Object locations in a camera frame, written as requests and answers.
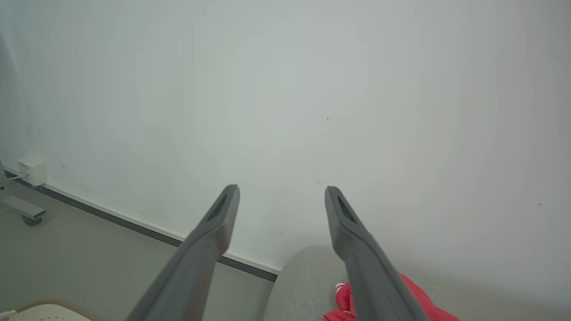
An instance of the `gray cushion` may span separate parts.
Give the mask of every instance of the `gray cushion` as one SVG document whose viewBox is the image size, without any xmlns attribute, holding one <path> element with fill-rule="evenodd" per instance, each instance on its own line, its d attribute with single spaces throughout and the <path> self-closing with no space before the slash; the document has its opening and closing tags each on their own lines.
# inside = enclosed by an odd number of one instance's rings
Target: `gray cushion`
<svg viewBox="0 0 571 321">
<path fill-rule="evenodd" d="M 264 321 L 323 321 L 337 308 L 335 285 L 347 280 L 345 263 L 332 248 L 306 247 L 278 275 Z"/>
</svg>

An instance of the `red fabric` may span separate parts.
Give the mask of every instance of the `red fabric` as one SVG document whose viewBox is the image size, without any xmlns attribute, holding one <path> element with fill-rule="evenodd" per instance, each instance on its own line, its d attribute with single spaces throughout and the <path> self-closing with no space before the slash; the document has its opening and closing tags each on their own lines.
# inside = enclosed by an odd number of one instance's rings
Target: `red fabric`
<svg viewBox="0 0 571 321">
<path fill-rule="evenodd" d="M 424 312 L 431 321 L 460 321 L 457 317 L 438 308 L 432 303 L 432 300 L 418 285 L 412 282 L 406 275 L 400 274 L 408 289 L 415 296 L 416 300 L 423 307 Z M 335 302 L 339 309 L 335 309 L 324 316 L 325 321 L 356 321 L 355 305 L 353 304 L 353 296 L 349 283 L 346 283 L 339 289 L 335 296 Z"/>
</svg>

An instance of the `power cord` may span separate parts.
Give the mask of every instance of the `power cord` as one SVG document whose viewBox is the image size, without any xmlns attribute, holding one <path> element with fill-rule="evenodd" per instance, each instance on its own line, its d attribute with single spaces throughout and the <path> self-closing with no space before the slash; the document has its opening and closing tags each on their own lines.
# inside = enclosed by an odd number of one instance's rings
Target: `power cord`
<svg viewBox="0 0 571 321">
<path fill-rule="evenodd" d="M 15 179 L 18 179 L 18 178 L 26 178 L 26 177 L 28 177 L 28 174 L 27 174 L 27 173 L 24 173 L 24 174 L 21 174 L 21 175 L 18 175 L 18 176 L 10 177 L 8 180 L 15 180 Z"/>
</svg>

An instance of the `gray baseboard trim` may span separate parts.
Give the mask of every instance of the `gray baseboard trim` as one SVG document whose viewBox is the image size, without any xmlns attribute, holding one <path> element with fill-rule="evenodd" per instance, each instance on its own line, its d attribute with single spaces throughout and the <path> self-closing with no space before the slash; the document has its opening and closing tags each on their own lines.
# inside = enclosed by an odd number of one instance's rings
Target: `gray baseboard trim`
<svg viewBox="0 0 571 321">
<path fill-rule="evenodd" d="M 6 176 L 9 177 L 9 178 L 16 176 L 16 175 L 15 175 L 14 173 L 12 173 L 12 172 L 9 172 L 9 171 L 6 171 L 6 170 L 5 170 L 4 172 L 6 173 Z M 92 206 L 89 206 L 89 205 L 87 205 L 87 204 L 84 204 L 84 203 L 82 203 L 82 202 L 80 202 L 80 201 L 77 201 L 77 200 L 75 200 L 75 199 L 69 198 L 69 197 L 67 197 L 67 196 L 65 196 L 65 195 L 62 195 L 62 194 L 60 194 L 60 193 L 58 193 L 58 192 L 55 192 L 55 191 L 50 190 L 50 189 L 47 189 L 47 188 L 45 188 L 45 187 L 43 187 L 43 186 L 34 187 L 34 186 L 30 185 L 29 183 L 24 182 L 24 181 L 21 180 L 21 179 L 16 179 L 16 180 L 14 180 L 14 181 L 17 182 L 17 183 L 20 183 L 20 184 L 22 184 L 22 185 L 24 185 L 24 186 L 26 186 L 26 187 L 28 187 L 28 188 L 32 188 L 33 190 L 38 191 L 38 192 L 40 192 L 40 193 L 42 193 L 42 194 L 44 194 L 44 195 L 47 195 L 47 196 L 49 196 L 49 197 L 51 197 L 51 198 L 53 198 L 53 199 L 56 199 L 56 200 L 58 200 L 58 201 L 60 201 L 60 202 L 62 202 L 62 203 L 65 203 L 65 204 L 71 205 L 71 206 L 73 206 L 73 207 L 79 208 L 79 209 L 82 210 L 82 211 L 85 211 L 85 212 L 87 212 L 87 213 L 89 213 L 89 214 L 93 214 L 93 215 L 95 215 L 95 216 L 97 216 L 97 217 L 99 217 L 99 218 L 102 218 L 102 219 L 104 219 L 104 220 L 107 220 L 107 221 L 109 221 L 109 222 L 112 222 L 112 223 L 121 225 L 121 226 L 123 226 L 123 227 L 125 227 L 125 228 L 128 228 L 128 229 L 131 230 L 131 231 L 135 231 L 135 232 L 137 232 L 137 233 L 143 234 L 143 235 L 148 236 L 148 237 L 150 237 L 150 238 L 154 238 L 154 239 L 156 239 L 156 240 L 159 240 L 159 241 L 161 241 L 161 242 L 164 242 L 164 243 L 170 244 L 170 245 L 172 245 L 172 246 L 176 246 L 176 247 L 178 247 L 178 246 L 182 243 L 182 241 L 180 241 L 180 240 L 174 239 L 174 238 L 172 238 L 172 237 L 170 237 L 170 236 L 167 236 L 167 235 L 158 233 L 158 232 L 153 231 L 153 230 L 149 230 L 148 228 L 142 227 L 142 226 L 140 226 L 140 225 L 137 225 L 137 224 L 135 224 L 135 223 L 129 222 L 129 221 L 127 221 L 127 220 L 118 218 L 117 216 L 113 216 L 113 215 L 111 215 L 111 214 L 109 214 L 109 213 L 106 213 L 106 212 L 104 212 L 104 211 L 102 211 L 102 210 L 99 210 L 99 209 L 97 209 L 97 208 L 95 208 L 95 207 L 92 207 Z M 276 278 L 278 277 L 276 274 L 273 274 L 273 273 L 270 273 L 270 272 L 261 270 L 261 269 L 259 269 L 259 268 L 257 268 L 257 267 L 253 267 L 253 266 L 247 265 L 247 264 L 242 263 L 242 262 L 238 262 L 238 261 L 236 261 L 236 260 L 232 260 L 232 259 L 230 259 L 230 258 L 226 258 L 226 257 L 224 257 L 224 256 L 221 257 L 221 258 L 218 260 L 218 262 L 219 262 L 220 264 L 224 264 L 224 265 L 226 265 L 226 266 L 230 266 L 230 267 L 236 268 L 236 269 L 238 269 L 238 270 L 240 270 L 240 271 L 244 271 L 244 272 L 246 272 L 246 273 L 249 273 L 249 274 L 251 274 L 251 275 L 257 276 L 257 277 L 259 277 L 259 278 L 262 278 L 262 279 L 265 279 L 265 280 L 268 280 L 268 281 L 275 282 L 275 281 L 276 281 Z"/>
</svg>

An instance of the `electrical outlet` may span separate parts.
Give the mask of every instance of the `electrical outlet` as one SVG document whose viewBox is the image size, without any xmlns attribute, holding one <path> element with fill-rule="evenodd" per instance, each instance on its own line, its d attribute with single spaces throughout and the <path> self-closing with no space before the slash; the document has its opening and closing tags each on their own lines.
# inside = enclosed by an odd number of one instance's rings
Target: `electrical outlet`
<svg viewBox="0 0 571 321">
<path fill-rule="evenodd" d="M 47 183 L 46 164 L 41 158 L 29 156 L 19 159 L 18 171 L 20 175 L 27 175 L 27 177 L 22 178 L 24 182 L 34 186 Z"/>
</svg>

